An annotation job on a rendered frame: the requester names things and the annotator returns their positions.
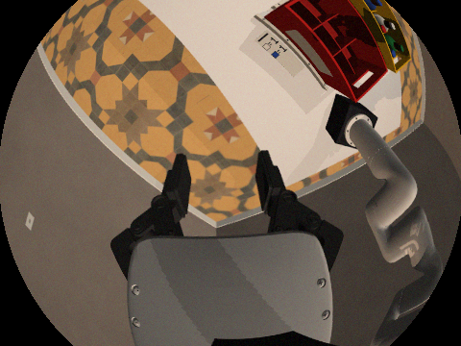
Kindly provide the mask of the red crate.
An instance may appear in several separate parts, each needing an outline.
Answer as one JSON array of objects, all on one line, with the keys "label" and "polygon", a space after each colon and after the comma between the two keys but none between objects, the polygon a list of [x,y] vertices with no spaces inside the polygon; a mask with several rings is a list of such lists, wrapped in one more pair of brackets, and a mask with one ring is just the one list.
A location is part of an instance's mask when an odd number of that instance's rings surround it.
[{"label": "red crate", "polygon": [[[388,72],[371,31],[349,0],[288,2],[264,18],[302,52],[326,85],[356,103]],[[368,71],[374,74],[354,86]]]}]

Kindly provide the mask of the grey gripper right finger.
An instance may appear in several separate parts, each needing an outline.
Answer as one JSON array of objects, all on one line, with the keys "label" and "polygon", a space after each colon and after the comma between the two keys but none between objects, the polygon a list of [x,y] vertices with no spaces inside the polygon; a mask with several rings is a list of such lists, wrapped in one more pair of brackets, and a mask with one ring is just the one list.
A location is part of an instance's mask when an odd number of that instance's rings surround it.
[{"label": "grey gripper right finger", "polygon": [[330,272],[343,241],[343,232],[322,220],[317,212],[298,201],[295,192],[285,188],[279,168],[273,165],[268,150],[258,152],[255,181],[261,209],[271,217],[268,233],[303,231],[315,235]]}]

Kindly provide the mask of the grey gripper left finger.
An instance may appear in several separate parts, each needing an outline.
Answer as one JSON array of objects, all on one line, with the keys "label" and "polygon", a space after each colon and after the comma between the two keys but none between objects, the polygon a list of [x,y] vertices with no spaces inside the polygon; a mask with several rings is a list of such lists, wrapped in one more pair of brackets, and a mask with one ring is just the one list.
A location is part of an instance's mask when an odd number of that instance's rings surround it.
[{"label": "grey gripper left finger", "polygon": [[191,175],[186,155],[177,154],[172,170],[167,172],[161,194],[153,198],[151,207],[139,215],[130,228],[110,243],[127,280],[131,255],[138,241],[158,235],[183,236],[180,220],[188,211],[190,188]]}]

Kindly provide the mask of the white bottle with grey label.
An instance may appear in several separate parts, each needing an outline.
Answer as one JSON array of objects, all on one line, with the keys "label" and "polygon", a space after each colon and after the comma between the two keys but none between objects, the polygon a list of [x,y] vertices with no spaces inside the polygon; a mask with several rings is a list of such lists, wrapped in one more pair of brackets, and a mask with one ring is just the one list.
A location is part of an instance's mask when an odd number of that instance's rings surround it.
[{"label": "white bottle with grey label", "polygon": [[380,15],[378,15],[376,13],[373,13],[373,15],[374,15],[377,23],[380,24],[380,25],[383,25],[385,27],[386,32],[388,31],[388,28],[392,29],[392,30],[396,30],[393,23],[391,23],[389,21],[386,21],[383,17],[381,17]]}]

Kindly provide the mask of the green bottle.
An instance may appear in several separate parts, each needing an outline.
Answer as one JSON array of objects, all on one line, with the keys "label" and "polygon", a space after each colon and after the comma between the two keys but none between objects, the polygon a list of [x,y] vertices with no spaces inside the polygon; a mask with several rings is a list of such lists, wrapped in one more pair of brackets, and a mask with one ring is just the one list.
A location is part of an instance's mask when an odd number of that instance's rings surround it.
[{"label": "green bottle", "polygon": [[403,52],[403,47],[402,47],[402,45],[400,45],[399,43],[396,43],[390,36],[388,36],[388,35],[386,35],[386,34],[384,34],[384,36],[385,36],[385,39],[386,39],[386,41],[387,41],[387,44],[388,44],[389,48],[391,48],[391,49],[394,50],[395,52],[396,52],[397,50]]}]

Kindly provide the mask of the beige paper strip with black bar and markings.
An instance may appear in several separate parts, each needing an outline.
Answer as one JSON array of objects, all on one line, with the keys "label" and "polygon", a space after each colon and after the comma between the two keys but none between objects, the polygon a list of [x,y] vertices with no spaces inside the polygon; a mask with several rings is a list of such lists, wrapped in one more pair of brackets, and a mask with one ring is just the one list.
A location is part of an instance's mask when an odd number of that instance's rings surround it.
[{"label": "beige paper strip with black bar and markings", "polygon": [[267,30],[255,39],[255,42],[271,54],[293,77],[304,69],[298,59]]}]

